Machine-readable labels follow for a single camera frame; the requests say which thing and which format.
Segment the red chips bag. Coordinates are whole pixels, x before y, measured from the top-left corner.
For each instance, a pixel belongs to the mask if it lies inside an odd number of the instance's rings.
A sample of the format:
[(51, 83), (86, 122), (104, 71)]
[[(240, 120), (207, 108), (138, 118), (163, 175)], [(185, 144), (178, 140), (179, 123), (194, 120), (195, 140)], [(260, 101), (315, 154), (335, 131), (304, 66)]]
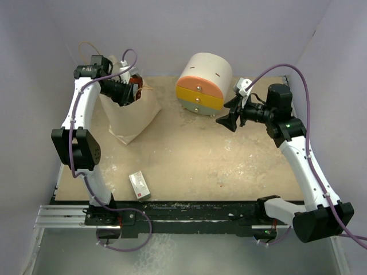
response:
[(143, 89), (143, 78), (139, 74), (130, 77), (130, 83), (133, 85), (135, 100), (140, 99), (141, 90)]

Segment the white paper bag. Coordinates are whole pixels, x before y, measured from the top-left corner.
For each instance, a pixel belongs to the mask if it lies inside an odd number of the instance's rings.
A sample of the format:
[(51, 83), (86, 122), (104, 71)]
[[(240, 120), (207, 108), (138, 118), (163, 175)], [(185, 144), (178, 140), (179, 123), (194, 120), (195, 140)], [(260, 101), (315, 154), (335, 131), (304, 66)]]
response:
[[(133, 52), (127, 49), (121, 61), (126, 60), (126, 54)], [(141, 97), (132, 104), (120, 107), (109, 97), (100, 93), (100, 82), (103, 80), (121, 81), (119, 72), (119, 62), (113, 58), (106, 58), (101, 54), (91, 56), (89, 63), (79, 65), (74, 71), (74, 78), (84, 80), (78, 83), (77, 99), (74, 101), (73, 129), (88, 129), (91, 124), (91, 116), (94, 110), (96, 99), (101, 100), (103, 109), (107, 115), (109, 132), (124, 144), (135, 139), (155, 118), (161, 110), (152, 88), (145, 85)]]

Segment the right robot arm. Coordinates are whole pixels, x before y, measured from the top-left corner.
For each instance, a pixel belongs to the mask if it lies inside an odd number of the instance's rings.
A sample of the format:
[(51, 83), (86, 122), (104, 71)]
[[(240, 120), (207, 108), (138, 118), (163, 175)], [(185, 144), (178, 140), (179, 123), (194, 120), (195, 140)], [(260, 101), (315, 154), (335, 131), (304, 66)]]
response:
[(277, 195), (256, 201), (255, 218), (261, 224), (277, 219), (293, 227), (303, 243), (339, 235), (354, 215), (351, 203), (343, 203), (333, 188), (318, 180), (324, 175), (306, 144), (307, 130), (292, 115), (292, 93), (284, 84), (271, 84), (266, 101), (251, 100), (251, 80), (240, 78), (233, 90), (235, 97), (225, 103), (229, 113), (216, 122), (235, 132), (247, 121), (263, 123), (269, 137), (286, 157), (302, 191), (304, 204), (296, 205)]

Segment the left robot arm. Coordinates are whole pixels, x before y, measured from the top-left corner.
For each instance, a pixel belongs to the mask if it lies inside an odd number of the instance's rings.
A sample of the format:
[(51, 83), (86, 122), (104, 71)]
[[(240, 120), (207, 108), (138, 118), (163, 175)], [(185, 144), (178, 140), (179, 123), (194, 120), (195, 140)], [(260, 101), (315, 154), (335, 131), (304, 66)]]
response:
[(125, 107), (135, 100), (137, 85), (113, 74), (112, 62), (93, 55), (87, 65), (79, 65), (73, 73), (74, 94), (68, 114), (59, 129), (53, 129), (51, 139), (62, 164), (68, 166), (74, 178), (80, 178), (88, 191), (89, 204), (83, 210), (87, 224), (115, 225), (121, 217), (112, 193), (107, 188), (100, 169), (101, 148), (92, 136), (92, 114), (99, 95)]

